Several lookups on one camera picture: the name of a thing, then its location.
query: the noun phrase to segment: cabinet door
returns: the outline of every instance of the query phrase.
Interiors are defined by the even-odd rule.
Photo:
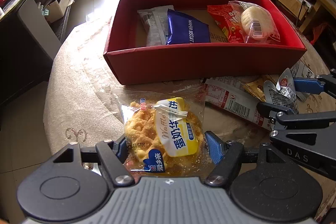
[[[18,18],[43,51],[54,60],[61,42],[44,19],[34,0],[26,0],[19,11]]]

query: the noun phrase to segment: clear snack bag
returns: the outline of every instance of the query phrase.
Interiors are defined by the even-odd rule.
[[[112,93],[125,125],[128,170],[187,176],[212,166],[202,132],[204,86],[171,94],[121,89]]]
[[[241,13],[241,26],[246,33],[246,43],[280,42],[280,35],[274,20],[265,8],[254,3],[229,1],[234,10]]]

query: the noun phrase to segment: barcode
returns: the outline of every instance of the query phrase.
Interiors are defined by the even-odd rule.
[[[149,19],[154,19],[153,13],[148,13],[143,16],[143,21],[146,22]]]
[[[260,22],[258,20],[251,20],[251,23],[253,37],[262,37],[263,31],[261,30]]]
[[[247,118],[250,114],[250,109],[248,107],[245,107],[241,104],[238,104],[237,102],[230,100],[229,105],[227,109],[231,112],[234,112],[244,118]]]

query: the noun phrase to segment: cardboard box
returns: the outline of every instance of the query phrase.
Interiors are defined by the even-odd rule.
[[[240,1],[256,3],[271,13],[281,45],[224,43],[222,31],[206,8],[229,1],[120,0],[112,14],[104,58],[118,81],[130,85],[202,77],[280,74],[305,53],[301,39],[270,0]],[[144,47],[147,34],[137,10],[164,5],[193,13],[192,16],[209,24],[213,43]]]
[[[46,16],[46,20],[50,23],[59,20],[64,16],[64,13],[68,7],[70,0],[61,0],[59,3],[57,0],[47,5],[45,8],[49,10],[49,15]]]

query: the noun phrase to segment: white box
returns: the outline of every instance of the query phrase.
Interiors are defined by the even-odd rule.
[[[49,15],[46,16],[46,20],[50,23],[59,20],[64,16],[64,13],[69,5],[70,0],[61,0],[59,3],[57,0],[47,5],[45,8],[49,10]]]

